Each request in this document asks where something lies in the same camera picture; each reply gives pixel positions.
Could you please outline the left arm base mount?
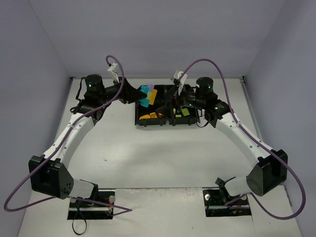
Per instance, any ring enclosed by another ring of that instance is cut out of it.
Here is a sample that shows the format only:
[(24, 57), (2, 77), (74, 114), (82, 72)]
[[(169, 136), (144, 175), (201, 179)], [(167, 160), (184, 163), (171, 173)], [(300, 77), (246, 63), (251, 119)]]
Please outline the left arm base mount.
[[(98, 202), (113, 204), (115, 202), (114, 190), (99, 190)], [(102, 204), (76, 200), (69, 203), (68, 220), (112, 220), (114, 208)]]

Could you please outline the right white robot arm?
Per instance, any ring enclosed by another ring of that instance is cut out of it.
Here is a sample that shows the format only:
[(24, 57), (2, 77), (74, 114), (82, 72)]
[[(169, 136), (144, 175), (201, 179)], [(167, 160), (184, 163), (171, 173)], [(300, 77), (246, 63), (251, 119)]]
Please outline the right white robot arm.
[(179, 110), (191, 107), (204, 111), (207, 122), (225, 134), (250, 163), (252, 169), (248, 175), (216, 180), (225, 194), (236, 197), (253, 193), (262, 197), (287, 179), (285, 151), (275, 151), (243, 127), (229, 105), (213, 92), (212, 78), (198, 78), (195, 87), (185, 87), (179, 79), (172, 79), (172, 82), (172, 87), (164, 94), (166, 102)]

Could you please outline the orange rounded lego block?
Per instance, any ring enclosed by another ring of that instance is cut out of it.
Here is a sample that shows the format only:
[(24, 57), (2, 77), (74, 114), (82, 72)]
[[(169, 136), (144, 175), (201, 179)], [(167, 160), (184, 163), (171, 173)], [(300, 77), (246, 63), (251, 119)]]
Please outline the orange rounded lego block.
[(150, 119), (150, 118), (151, 118), (150, 115), (143, 115), (143, 116), (139, 117), (139, 120)]

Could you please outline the lavender lego brick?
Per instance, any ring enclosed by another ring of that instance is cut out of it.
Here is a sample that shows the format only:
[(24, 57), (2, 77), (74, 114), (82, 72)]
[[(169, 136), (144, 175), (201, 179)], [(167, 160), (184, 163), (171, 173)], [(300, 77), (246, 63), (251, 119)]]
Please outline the lavender lego brick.
[(153, 84), (146, 84), (146, 87), (148, 88), (148, 91), (149, 92), (153, 92), (153, 90), (154, 90), (154, 85)]

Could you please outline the yellow orange lego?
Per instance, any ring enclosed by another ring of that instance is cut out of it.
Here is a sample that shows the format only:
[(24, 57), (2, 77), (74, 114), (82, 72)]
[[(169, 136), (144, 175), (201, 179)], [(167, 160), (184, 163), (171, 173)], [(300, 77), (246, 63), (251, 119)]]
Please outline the yellow orange lego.
[(157, 90), (153, 89), (152, 91), (148, 92), (148, 96), (149, 96), (149, 105), (153, 105), (155, 98), (157, 95)]

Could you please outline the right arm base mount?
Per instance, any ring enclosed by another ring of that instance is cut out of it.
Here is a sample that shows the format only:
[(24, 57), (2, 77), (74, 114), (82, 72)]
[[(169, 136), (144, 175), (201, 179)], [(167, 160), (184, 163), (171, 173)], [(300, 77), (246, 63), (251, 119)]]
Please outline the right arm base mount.
[(203, 189), (203, 201), (206, 217), (251, 216), (247, 196), (231, 197), (219, 188)]

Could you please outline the orange square lego brick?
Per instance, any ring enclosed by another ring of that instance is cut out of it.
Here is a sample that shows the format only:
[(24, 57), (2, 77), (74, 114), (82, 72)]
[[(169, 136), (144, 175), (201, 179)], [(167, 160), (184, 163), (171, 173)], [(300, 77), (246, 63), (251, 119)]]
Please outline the orange square lego brick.
[(158, 118), (158, 116), (157, 116), (157, 114), (156, 114), (155, 112), (150, 113), (150, 117), (151, 117), (152, 119), (157, 119), (157, 118)]

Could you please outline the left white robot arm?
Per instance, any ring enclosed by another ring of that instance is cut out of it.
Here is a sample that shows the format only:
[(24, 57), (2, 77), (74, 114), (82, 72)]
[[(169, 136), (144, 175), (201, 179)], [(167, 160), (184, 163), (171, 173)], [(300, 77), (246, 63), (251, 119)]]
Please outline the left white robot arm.
[(29, 161), (31, 186), (35, 192), (59, 199), (95, 199), (98, 185), (73, 178), (68, 171), (70, 161), (84, 137), (113, 101), (130, 104), (146, 97), (144, 92), (131, 86), (122, 77), (109, 87), (103, 85), (102, 77), (98, 74), (88, 75), (81, 80), (86, 84), (86, 93), (71, 109), (69, 123), (43, 155), (33, 156)]

